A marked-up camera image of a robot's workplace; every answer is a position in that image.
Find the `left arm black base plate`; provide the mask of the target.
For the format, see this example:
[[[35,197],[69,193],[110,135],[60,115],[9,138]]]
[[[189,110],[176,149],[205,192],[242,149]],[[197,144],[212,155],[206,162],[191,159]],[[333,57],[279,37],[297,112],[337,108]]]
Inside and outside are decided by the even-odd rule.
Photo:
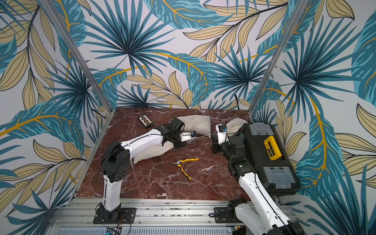
[[[136,208],[122,208],[118,206],[113,211],[107,211],[100,203],[96,208],[94,224],[133,224]]]

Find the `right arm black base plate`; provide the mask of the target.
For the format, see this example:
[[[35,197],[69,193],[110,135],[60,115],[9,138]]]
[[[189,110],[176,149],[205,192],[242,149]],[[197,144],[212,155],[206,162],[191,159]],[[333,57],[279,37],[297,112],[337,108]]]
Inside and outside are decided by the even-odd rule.
[[[209,217],[215,219],[215,223],[237,223],[240,224],[241,221],[237,219],[235,214],[235,206],[239,204],[247,204],[244,198],[239,198],[235,200],[230,200],[226,207],[215,207],[214,212],[208,214]]]

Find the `cream cloth bag wall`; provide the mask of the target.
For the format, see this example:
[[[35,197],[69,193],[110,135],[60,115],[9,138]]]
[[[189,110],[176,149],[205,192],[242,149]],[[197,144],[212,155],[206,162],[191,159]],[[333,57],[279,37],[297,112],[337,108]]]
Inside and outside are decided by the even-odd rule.
[[[167,141],[166,143],[164,143],[164,145],[152,146],[152,147],[142,151],[138,155],[136,155],[133,158],[133,163],[136,164],[136,163],[138,163],[142,160],[161,156],[161,155],[163,155],[164,153],[168,152],[169,150],[171,150],[173,148],[174,148],[174,145],[170,141]]]

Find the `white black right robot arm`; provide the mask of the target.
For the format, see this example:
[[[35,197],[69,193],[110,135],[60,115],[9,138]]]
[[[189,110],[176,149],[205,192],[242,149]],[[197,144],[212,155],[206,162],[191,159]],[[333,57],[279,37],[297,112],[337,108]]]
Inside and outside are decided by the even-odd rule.
[[[228,215],[232,220],[242,222],[253,235],[303,235],[304,229],[299,222],[293,222],[276,205],[263,187],[256,170],[244,157],[236,157],[229,150],[233,144],[225,132],[211,134],[214,153],[222,153],[228,160],[230,174],[251,199],[255,210],[244,199],[230,201]]]

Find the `cream cloth soil bag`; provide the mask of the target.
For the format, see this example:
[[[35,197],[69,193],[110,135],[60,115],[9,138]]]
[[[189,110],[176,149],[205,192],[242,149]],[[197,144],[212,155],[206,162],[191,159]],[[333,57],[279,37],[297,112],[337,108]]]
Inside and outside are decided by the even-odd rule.
[[[184,131],[195,131],[197,134],[211,134],[211,118],[203,115],[189,115],[177,117],[184,123]]]

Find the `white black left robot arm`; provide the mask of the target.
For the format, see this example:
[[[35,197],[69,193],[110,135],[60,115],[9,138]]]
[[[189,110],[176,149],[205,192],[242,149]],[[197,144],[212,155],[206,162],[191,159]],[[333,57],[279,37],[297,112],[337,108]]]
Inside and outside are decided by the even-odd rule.
[[[166,125],[160,125],[132,140],[111,142],[103,155],[99,172],[103,175],[104,195],[96,209],[93,223],[115,224],[122,222],[125,212],[121,211],[121,184],[130,169],[131,160],[138,154],[167,141],[174,148],[186,146],[187,141],[197,137],[195,131],[185,131],[185,124],[174,118]]]

